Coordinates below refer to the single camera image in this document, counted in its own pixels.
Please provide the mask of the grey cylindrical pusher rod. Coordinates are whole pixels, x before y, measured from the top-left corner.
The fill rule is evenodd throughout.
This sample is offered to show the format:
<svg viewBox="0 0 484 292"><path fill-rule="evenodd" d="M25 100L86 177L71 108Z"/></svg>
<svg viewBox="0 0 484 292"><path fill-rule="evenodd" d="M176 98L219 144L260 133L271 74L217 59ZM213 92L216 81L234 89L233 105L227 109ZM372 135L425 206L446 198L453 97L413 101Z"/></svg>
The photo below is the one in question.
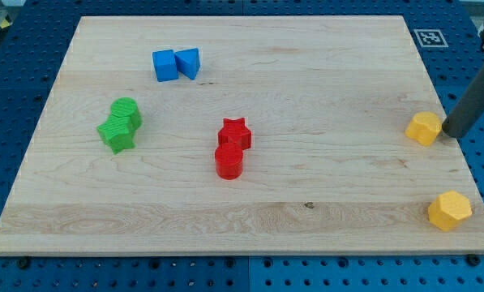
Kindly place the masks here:
<svg viewBox="0 0 484 292"><path fill-rule="evenodd" d="M484 64L442 124L452 138L464 137L484 113Z"/></svg>

